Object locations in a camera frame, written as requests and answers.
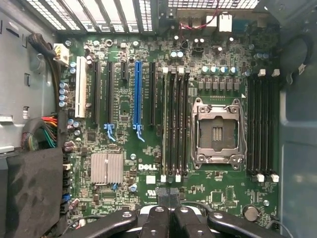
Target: green circuit board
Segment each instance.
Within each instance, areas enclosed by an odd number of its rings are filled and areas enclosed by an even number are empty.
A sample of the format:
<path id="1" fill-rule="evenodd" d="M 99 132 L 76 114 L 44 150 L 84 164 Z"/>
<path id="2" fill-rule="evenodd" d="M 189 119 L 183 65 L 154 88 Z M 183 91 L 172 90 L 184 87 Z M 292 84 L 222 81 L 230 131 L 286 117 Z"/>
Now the green circuit board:
<path id="1" fill-rule="evenodd" d="M 159 187 L 175 187 L 180 190 L 180 198 L 188 201 L 208 203 L 213 209 L 227 211 L 241 216 L 245 205 L 253 204 L 261 213 L 260 225 L 270 221 L 270 215 L 277 213 L 278 183 L 265 181 L 257 182 L 247 174 L 245 163 L 238 170 L 230 165 L 204 164 L 199 170 L 193 166 L 190 149 L 186 151 L 188 162 L 188 175 L 181 182 L 161 182 L 162 174 L 162 127 L 164 111 L 164 72 L 165 67 L 182 66 L 189 68 L 188 78 L 188 121 L 190 128 L 190 112 L 196 98 L 201 98 L 204 103 L 211 105 L 229 105 L 234 99 L 241 101 L 247 118 L 247 79 L 243 72 L 259 71 L 261 68 L 278 68 L 275 59 L 260 60 L 254 57 L 257 52 L 269 52 L 272 46 L 278 44 L 278 32 L 276 30 L 263 29 L 253 34 L 220 35 L 217 37 L 204 37 L 204 51 L 193 54 L 191 43 L 196 37 L 188 37 L 189 47 L 182 49 L 182 59 L 171 59 L 172 51 L 179 51 L 181 41 L 175 44 L 173 36 L 166 38 L 147 38 L 126 35 L 92 35 L 84 37 L 71 37 L 70 61 L 76 62 L 77 56 L 87 56 L 84 46 L 88 46 L 90 53 L 101 65 L 100 84 L 100 117 L 99 124 L 92 121 L 91 104 L 94 102 L 93 70 L 87 69 L 86 87 L 86 116 L 75 118 L 81 123 L 81 134 L 76 136 L 73 130 L 68 133 L 68 140 L 75 142 L 75 149 L 68 154 L 72 163 L 71 196 L 78 198 L 78 207 L 71 212 L 71 219 L 83 215 L 108 214 L 122 207 L 137 209 L 138 206 L 156 204 L 156 189 Z M 106 46 L 107 39 L 111 39 L 113 45 Z M 213 46 L 221 46 L 222 52 L 216 52 Z M 133 129 L 134 94 L 135 94 L 135 61 L 143 62 L 142 78 L 142 137 L 145 142 L 138 139 L 136 130 Z M 111 88 L 112 105 L 111 116 L 114 124 L 113 136 L 115 142 L 110 140 L 104 129 L 107 117 L 106 66 L 107 62 L 113 63 L 113 85 Z M 127 78 L 121 78 L 121 62 L 128 64 Z M 151 125 L 151 83 L 149 81 L 149 63 L 156 63 L 155 72 L 155 123 Z M 210 70 L 216 66 L 217 72 L 202 72 L 202 67 Z M 228 69 L 235 67 L 237 72 L 230 75 L 220 75 L 219 68 Z M 69 84 L 68 115 L 73 118 L 75 107 L 75 80 L 74 76 L 65 70 L 62 80 Z M 214 82 L 224 82 L 225 89 L 213 88 Z M 190 142 L 190 133 L 185 140 Z M 123 181 L 119 184 L 95 185 L 91 183 L 91 155 L 95 153 L 119 153 L 123 156 Z M 278 165 L 278 145 L 274 149 L 274 168 Z M 136 192 L 131 192 L 129 187 L 137 185 Z"/>

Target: white pci slot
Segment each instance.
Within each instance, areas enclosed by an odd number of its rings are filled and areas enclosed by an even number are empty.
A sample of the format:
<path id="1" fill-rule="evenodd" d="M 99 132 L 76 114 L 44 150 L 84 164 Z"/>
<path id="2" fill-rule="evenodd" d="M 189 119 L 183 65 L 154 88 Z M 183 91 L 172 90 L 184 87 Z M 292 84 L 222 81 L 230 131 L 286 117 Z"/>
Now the white pci slot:
<path id="1" fill-rule="evenodd" d="M 86 74 L 87 60 L 85 57 L 77 56 L 77 71 L 76 71 L 76 95 L 75 95 L 75 117 L 85 117 L 86 104 Z"/>

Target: motherboard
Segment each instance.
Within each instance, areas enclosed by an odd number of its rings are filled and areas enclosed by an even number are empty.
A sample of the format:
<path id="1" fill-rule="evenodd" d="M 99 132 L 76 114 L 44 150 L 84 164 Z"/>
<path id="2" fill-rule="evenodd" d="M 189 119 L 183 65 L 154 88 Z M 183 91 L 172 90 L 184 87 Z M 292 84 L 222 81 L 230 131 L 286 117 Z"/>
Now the motherboard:
<path id="1" fill-rule="evenodd" d="M 262 226 L 276 215 L 275 27 L 68 41 L 71 219 L 157 204 L 167 188 Z"/>

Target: cpu socket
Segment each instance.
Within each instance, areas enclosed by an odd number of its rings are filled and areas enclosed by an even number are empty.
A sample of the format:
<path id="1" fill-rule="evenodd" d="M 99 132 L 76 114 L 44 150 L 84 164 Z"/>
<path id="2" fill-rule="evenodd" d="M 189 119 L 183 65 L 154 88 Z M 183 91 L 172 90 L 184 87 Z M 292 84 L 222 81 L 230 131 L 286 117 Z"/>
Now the cpu socket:
<path id="1" fill-rule="evenodd" d="M 191 140 L 195 169 L 202 164 L 231 164 L 237 170 L 243 161 L 240 150 L 240 101 L 231 105 L 208 105 L 196 98 L 192 108 Z"/>

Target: chipset heatsink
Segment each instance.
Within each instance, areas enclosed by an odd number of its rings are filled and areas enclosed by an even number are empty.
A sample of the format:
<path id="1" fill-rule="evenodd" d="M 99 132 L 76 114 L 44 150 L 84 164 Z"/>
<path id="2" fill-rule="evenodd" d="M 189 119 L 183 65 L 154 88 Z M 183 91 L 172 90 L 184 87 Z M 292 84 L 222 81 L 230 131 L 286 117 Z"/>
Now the chipset heatsink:
<path id="1" fill-rule="evenodd" d="M 123 154 L 92 154 L 91 183 L 123 183 Z"/>
<path id="2" fill-rule="evenodd" d="M 195 169 L 202 164 L 231 164 L 237 170 L 244 158 L 241 137 L 242 106 L 234 99 L 231 105 L 204 104 L 197 98 L 192 108 L 192 160 Z"/>

